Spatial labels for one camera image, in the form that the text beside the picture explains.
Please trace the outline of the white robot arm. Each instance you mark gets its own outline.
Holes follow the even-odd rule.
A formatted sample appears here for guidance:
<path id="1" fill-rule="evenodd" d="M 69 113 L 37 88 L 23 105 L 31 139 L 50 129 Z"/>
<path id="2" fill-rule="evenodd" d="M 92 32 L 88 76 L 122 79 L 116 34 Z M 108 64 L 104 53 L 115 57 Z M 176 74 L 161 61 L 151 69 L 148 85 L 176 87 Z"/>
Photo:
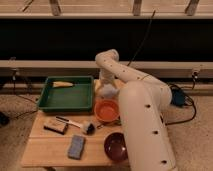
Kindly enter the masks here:
<path id="1" fill-rule="evenodd" d="M 178 171 L 162 111 L 172 100 L 170 87 L 119 62 L 115 49 L 98 53 L 101 84 L 124 82 L 118 93 L 122 129 L 131 171 Z"/>

